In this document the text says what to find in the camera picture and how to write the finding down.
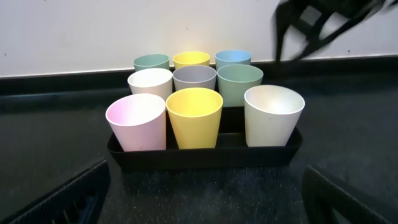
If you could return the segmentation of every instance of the plastic cup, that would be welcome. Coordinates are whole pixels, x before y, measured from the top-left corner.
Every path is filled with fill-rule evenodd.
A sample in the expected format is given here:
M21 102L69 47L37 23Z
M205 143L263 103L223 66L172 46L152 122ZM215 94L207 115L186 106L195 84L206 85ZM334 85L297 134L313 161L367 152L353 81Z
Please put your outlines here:
M127 79L132 94L151 93L167 100L173 91L173 73L164 68L148 68L133 73Z
M227 65L250 65L251 54L244 50L224 50L216 54L216 69Z
M162 54L152 54L139 57L134 60L136 72L148 68L170 69L169 56Z
M193 87L214 90L216 78L216 70L204 65L187 66L173 72L174 85L177 91Z
M261 84L263 72L250 65L227 65L217 71L224 107L244 106L244 93Z
M173 58L175 69L190 65L210 65L210 55L204 52L184 52Z
M142 93L115 101L106 110L113 133L124 151L166 149L165 101Z
M175 138L180 149L216 147L223 98L207 88L187 88L166 101Z
M288 88L261 85L249 89L244 100L248 146L286 146L304 109L304 99Z

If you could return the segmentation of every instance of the pink cup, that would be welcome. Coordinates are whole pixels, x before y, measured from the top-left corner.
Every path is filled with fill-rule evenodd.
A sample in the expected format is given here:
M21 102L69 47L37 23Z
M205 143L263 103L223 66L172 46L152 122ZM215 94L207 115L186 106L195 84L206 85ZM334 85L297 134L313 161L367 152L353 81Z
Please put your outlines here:
M157 95L134 94L115 101L105 112L124 151L166 149L166 104Z

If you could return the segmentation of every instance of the speckled black surface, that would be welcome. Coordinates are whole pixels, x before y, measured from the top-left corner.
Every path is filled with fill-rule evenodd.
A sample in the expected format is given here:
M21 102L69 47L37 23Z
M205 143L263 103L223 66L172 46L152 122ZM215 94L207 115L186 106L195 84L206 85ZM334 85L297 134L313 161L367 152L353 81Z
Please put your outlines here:
M397 75L272 83L306 101L298 122L304 143L289 166L129 175L107 151L104 118L127 88L2 96L0 206L104 156L112 183L98 223L308 223L300 183L309 164L398 207Z

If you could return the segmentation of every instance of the teal cup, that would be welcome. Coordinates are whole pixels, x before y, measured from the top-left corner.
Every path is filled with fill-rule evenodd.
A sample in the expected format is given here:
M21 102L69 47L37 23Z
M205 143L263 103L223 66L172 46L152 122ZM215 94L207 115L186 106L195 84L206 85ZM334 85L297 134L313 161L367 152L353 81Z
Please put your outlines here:
M162 54L145 55L134 60L136 72L147 68L164 68L170 70L169 57Z
M251 54L243 50L224 50L218 52L216 58L216 69L227 65L250 65Z
M251 65L227 65L217 71L218 91L223 107L244 106L244 93L261 85L263 72Z

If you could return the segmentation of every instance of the cup rim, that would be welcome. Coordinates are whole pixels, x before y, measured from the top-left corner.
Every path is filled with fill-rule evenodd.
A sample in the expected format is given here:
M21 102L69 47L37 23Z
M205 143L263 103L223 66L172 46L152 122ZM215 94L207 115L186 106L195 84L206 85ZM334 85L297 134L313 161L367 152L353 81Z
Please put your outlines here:
M192 53L199 53L199 54L203 54L203 55L206 55L207 56L207 59L206 60L203 60L203 61L200 61L200 62L197 62L197 63L203 63L203 62L207 62L208 60L210 60L210 55L208 54L208 53L204 53L204 52L200 52L200 51L191 51L191 52L182 52L182 53L179 53L179 54L177 54L177 55L174 55L174 57L173 57L173 61L174 62L177 62L177 63L179 63L179 64L181 64L181 65L193 65L192 63L183 63L183 62L179 62L179 61L177 61L175 58L176 57L178 57L178 56L180 56L180 55L183 55L183 54L192 54Z
M113 107L113 105L115 105L116 103L118 103L118 102L121 101L121 100L125 100L126 98L137 97L137 95L151 95L151 97L152 97L152 96L155 96L156 98L160 98L160 99L163 101L163 103L164 103L164 104L162 104L162 105L163 105L163 106L162 106L162 107L163 107L162 112L160 112L157 116L155 116L153 119L150 119L149 121L146 121L146 122L140 123L140 124L135 124L135 125L119 124L119 123L117 123L117 122L112 121L112 120L108 117L108 112L109 112L109 110ZM113 102L113 103L108 107L108 109L106 109L105 118L106 118L106 120L107 120L109 123L111 123L111 124L113 124L113 125L116 125L116 126L119 126L119 127L138 127L138 126L141 126L141 125L150 123L151 121L155 120L155 119L158 118L160 115L162 115L162 113L165 111L165 109L166 109L166 102L163 100L162 97L160 97L160 96L158 96L158 95L155 95L155 94L150 94L150 93L138 93L138 94L133 94L133 95L128 95L128 96L122 97L122 98L116 100L115 102Z
M218 54L223 53L223 52L242 52L242 53L248 54L248 55L249 55L249 58L244 59L244 60L224 60L224 59L221 59L220 56L217 56ZM248 52L248 51L245 51L245 50L223 50L223 51L218 52L218 53L215 55L215 59L220 60L220 61L223 61L223 62L242 62L242 61L245 61L245 60L249 60L249 59L251 59L251 58L252 58L251 53Z
M220 75L220 73L219 73L219 71L220 71L222 68L229 67L229 66L235 66L235 67L252 67L252 68L255 68L256 70L259 70L259 71L261 72L261 77L258 78L258 79L256 79L256 80L251 80L251 81L247 81L247 82L229 80L229 79L227 79L227 78L222 77L222 76ZM264 72L262 72L262 70L261 70L260 68L257 68L257 67L252 66L252 65L241 65L241 64L225 65L225 66L222 66L221 68L219 68L219 69L217 70L217 77L220 77L220 78L222 78L222 79L225 80L225 81L233 82L233 83L251 83L251 82L256 82L256 81L262 79L262 78L264 77Z
M169 108L167 102L169 102L169 99L170 99L174 94L179 93L179 92L181 92L181 91L188 91L188 90L191 90L191 89L202 89L202 90L205 90L205 91L213 91L213 92L215 92L215 93L217 94L217 96L221 99L220 106L219 106L216 110L213 110L211 113L207 113L207 114L203 114L203 115L196 115L196 116L188 116L188 115L179 114L179 113L176 113L176 112L174 112L173 110L171 110L171 109ZM208 89L208 88L201 88L201 87L185 88L185 89L176 91L176 92L172 93L172 94L167 98L167 100L166 100L166 108L167 108L167 111L168 111L169 113L173 113L173 114L175 114L175 115L177 115L177 116L181 116L181 117L184 117L184 118L202 118L202 117L205 117L205 116L209 116L209 115L211 115L211 114L213 114L213 113L219 111L220 109L222 109L223 104L224 104L224 99L223 99L223 97L222 97L218 92L216 92L216 91L214 91L214 90L211 90L211 89Z
M139 64L136 63L136 61L137 61L138 59L141 59L141 58L144 58L144 57L149 57L149 56L154 56L154 55L166 56L166 57L167 57L167 60L165 60L164 62L161 62L161 63L154 64L154 65L139 65ZM164 54L149 54L149 55L144 55L144 56L141 56L141 57L138 57L138 58L134 59L134 61L133 61L132 63L134 64L134 69L135 69L136 66L139 66L139 67L153 67L153 66L159 66L159 65L162 65L163 63L166 63L166 62L168 62L168 61L170 61L170 58L169 58L169 56L167 56L167 55L164 55Z
M158 84L155 84L155 85L149 85L149 86L139 86L139 85L133 85L131 83L131 77L133 77L134 75L137 75L137 74L140 75L142 73L150 72L150 71L153 71L153 70L161 70L161 71L165 70L165 71L168 71L167 73L170 75L170 77L166 81L164 81L162 83L158 83ZM144 70L139 70L138 72L134 72L133 74L131 74L129 76L129 78L127 78L127 82L128 82L129 85L137 87L137 88L151 88L151 87L163 85L164 83L167 83L168 81L170 81L172 78L173 78L173 73L170 70L168 70L168 69L165 69L165 68L148 68L148 69L144 69Z
M246 97L246 94L247 94L250 90L252 90L252 89L254 89L254 88L261 88L262 86L276 86L276 87L278 87L278 88L283 88L283 89L285 89L285 90L287 90L287 91L291 91L291 92L295 93L297 96L300 97L300 99L303 101L303 106L302 106L299 110L296 110L296 111L293 111L293 112L290 112L290 113L274 113L274 112L270 112L270 111L267 111L267 110L260 109L260 108L258 108L257 106L254 106L252 103L249 102L249 100L248 100L247 97ZM303 98L300 94L298 94L296 91L291 90L290 88L286 88L286 87L283 87L283 86L277 86L277 85L258 85L258 86L254 86L254 87L252 87L252 88L246 90L246 92L244 93L244 100L245 100L246 103L248 103L248 105L250 105L251 107L253 107L253 108L255 108L255 109L259 110L259 111L262 111L262 112L265 112L265 113L269 113L269 114L275 114L275 115L290 115L290 114L295 114L295 113L298 113L299 111L302 111L302 110L304 109L304 107L305 107L305 100L304 100L304 98Z
M176 71L178 71L178 70L180 70L180 69L188 69L188 68L190 68L190 67L204 67L204 68L206 68L206 69L211 69L212 71L215 72L215 74L214 74L211 78L209 78L209 79L207 79L207 80L199 81L199 82L187 82L187 81L180 80L180 79L178 79L178 78L176 78L176 77L174 76L174 73L175 73ZM192 65L192 66L186 66L186 67L182 67L182 68L176 69L176 70L173 72L173 79L174 79L174 80L177 80L177 81L183 82L183 83L191 83L191 84L204 83L204 82L207 82L207 81L210 81L210 80L214 79L215 77L217 77L217 71L216 71L214 68L212 68L212 67L210 67L210 66L206 66L206 65Z

